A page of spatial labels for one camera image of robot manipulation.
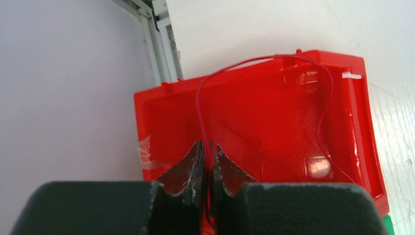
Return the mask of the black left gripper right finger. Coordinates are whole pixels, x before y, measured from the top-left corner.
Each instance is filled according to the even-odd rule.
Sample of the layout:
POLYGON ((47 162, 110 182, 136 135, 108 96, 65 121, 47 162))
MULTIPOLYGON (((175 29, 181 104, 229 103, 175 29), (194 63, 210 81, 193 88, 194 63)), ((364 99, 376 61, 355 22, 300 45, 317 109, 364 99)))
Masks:
POLYGON ((261 183, 215 142, 212 216, 217 235, 387 235, 366 191, 348 183, 261 183))

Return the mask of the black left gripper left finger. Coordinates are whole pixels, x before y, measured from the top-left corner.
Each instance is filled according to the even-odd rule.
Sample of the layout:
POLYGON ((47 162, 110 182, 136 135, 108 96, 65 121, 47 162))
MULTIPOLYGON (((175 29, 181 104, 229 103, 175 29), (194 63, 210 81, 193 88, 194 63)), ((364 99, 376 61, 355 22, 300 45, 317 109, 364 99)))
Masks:
POLYGON ((55 181, 28 199, 14 235, 199 235, 204 145, 153 181, 55 181))

